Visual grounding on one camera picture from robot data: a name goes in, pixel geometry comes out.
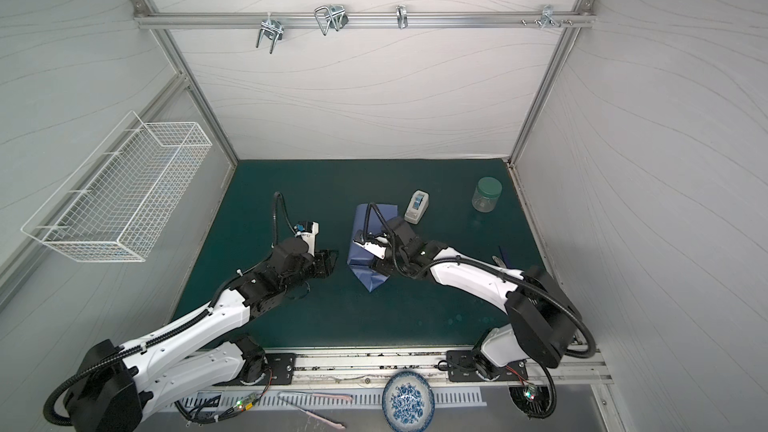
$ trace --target green tabletop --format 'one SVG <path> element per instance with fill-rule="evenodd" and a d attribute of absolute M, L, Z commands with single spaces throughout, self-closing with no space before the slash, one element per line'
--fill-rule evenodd
<path fill-rule="evenodd" d="M 503 184 L 487 214 L 471 204 L 481 177 Z M 216 287 L 264 258 L 270 250 L 274 191 L 286 198 L 294 222 L 318 222 L 318 248 L 339 250 L 334 273 L 310 280 L 311 292 L 283 302 L 243 326 L 265 348 L 474 344 L 506 314 L 475 296 L 444 285 L 391 276 L 373 292 L 346 264 L 355 207 L 397 204 L 402 215 L 415 190 L 429 205 L 414 226 L 425 240 L 492 262 L 504 247 L 514 268 L 542 264 L 504 162 L 489 160 L 252 160 L 241 162 L 226 191 L 176 317 L 204 304 Z M 288 235 L 281 221 L 281 237 Z M 303 292 L 296 290 L 295 296 Z"/>

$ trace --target blue and white plate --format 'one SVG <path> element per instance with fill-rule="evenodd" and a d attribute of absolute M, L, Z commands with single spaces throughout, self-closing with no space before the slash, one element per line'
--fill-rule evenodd
<path fill-rule="evenodd" d="M 382 408 L 395 432 L 423 432 L 435 414 L 435 395 L 424 377 L 404 370 L 384 387 Z"/>

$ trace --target white wire basket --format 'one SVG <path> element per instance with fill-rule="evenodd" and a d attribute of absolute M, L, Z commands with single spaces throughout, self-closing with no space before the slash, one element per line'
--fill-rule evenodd
<path fill-rule="evenodd" d="M 133 128 L 118 125 L 110 134 L 126 135 L 120 145 L 97 148 L 22 226 L 24 234 L 77 262 L 144 262 L 211 142 L 196 122 L 142 122 L 132 112 L 121 124 L 129 119 Z M 104 155 L 95 172 L 84 170 Z"/>

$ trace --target blue cloth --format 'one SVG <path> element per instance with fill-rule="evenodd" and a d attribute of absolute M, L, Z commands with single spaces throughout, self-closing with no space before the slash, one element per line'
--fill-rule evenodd
<path fill-rule="evenodd" d="M 397 217 L 397 206 L 389 204 L 377 204 L 379 211 L 385 220 Z M 352 239 L 350 240 L 350 254 L 347 257 L 346 263 L 350 266 L 352 273 L 366 286 L 368 292 L 373 292 L 373 289 L 379 287 L 379 285 L 386 282 L 388 277 L 386 275 L 377 274 L 371 270 L 371 264 L 373 264 L 374 256 L 360 245 L 355 243 L 355 233 L 362 230 L 366 220 L 366 208 L 368 204 L 360 204 L 355 209 L 355 220 L 352 223 Z M 378 234 L 382 231 L 382 224 L 374 211 L 371 211 L 371 217 L 368 221 L 368 232 Z"/>

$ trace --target plastic jar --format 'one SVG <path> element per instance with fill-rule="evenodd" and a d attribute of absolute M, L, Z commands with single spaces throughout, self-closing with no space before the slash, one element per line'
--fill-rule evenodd
<path fill-rule="evenodd" d="M 478 180 L 475 195 L 472 196 L 472 206 L 479 212 L 490 212 L 496 206 L 501 194 L 501 182 L 493 177 L 483 177 Z"/>

